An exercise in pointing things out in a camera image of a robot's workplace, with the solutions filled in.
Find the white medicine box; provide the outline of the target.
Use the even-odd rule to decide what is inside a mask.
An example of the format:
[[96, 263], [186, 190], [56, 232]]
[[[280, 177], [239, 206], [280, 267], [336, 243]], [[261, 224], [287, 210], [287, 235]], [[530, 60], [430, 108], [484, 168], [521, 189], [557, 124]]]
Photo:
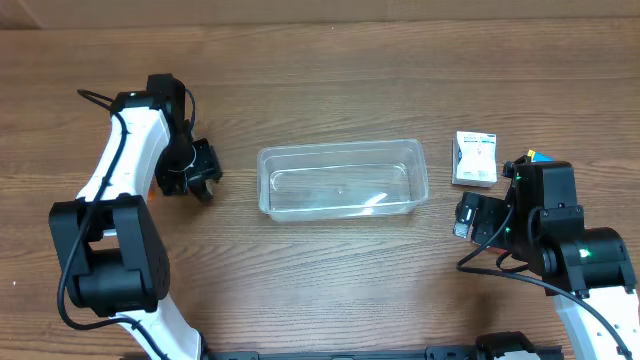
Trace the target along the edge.
[[452, 140], [452, 184], [490, 188], [497, 182], [497, 137], [457, 131]]

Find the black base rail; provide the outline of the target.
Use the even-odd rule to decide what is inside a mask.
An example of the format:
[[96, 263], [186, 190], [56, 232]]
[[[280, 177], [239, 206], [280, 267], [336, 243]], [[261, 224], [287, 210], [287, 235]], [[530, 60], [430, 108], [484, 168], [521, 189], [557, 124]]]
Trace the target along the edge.
[[420, 350], [298, 352], [261, 354], [256, 351], [213, 352], [208, 360], [564, 360], [561, 346], [536, 346], [522, 332], [478, 336], [473, 345], [432, 345]]

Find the clear plastic container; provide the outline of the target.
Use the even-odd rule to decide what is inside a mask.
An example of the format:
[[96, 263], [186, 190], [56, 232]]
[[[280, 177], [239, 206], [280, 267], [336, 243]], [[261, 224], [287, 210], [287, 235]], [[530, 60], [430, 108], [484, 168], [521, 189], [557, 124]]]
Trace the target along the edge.
[[429, 199], [424, 149], [415, 139], [267, 147], [257, 195], [279, 223], [408, 214]]

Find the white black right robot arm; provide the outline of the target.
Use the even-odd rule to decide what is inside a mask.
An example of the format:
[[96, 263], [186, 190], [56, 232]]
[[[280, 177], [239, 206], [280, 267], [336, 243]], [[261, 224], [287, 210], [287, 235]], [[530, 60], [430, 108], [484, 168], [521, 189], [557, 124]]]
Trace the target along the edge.
[[622, 237], [588, 228], [573, 166], [529, 153], [507, 162], [504, 198], [462, 195], [453, 233], [476, 243], [460, 272], [539, 286], [579, 359], [639, 356], [638, 281]]

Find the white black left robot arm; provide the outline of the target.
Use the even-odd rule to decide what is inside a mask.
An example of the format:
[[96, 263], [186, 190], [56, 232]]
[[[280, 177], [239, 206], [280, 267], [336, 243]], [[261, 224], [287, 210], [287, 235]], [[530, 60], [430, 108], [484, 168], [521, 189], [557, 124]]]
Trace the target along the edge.
[[153, 184], [208, 203], [223, 175], [214, 148], [193, 135], [192, 92], [166, 73], [115, 98], [78, 93], [108, 111], [112, 128], [87, 184], [49, 213], [61, 320], [80, 331], [118, 324], [151, 359], [212, 358], [169, 294], [169, 257], [147, 206]]

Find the blue cough drops box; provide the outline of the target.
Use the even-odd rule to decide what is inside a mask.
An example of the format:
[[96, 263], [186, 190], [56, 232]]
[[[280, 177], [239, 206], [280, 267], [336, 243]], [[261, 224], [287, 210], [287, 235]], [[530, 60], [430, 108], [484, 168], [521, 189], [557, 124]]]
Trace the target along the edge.
[[553, 162], [554, 159], [551, 156], [537, 152], [530, 149], [526, 154], [527, 162]]

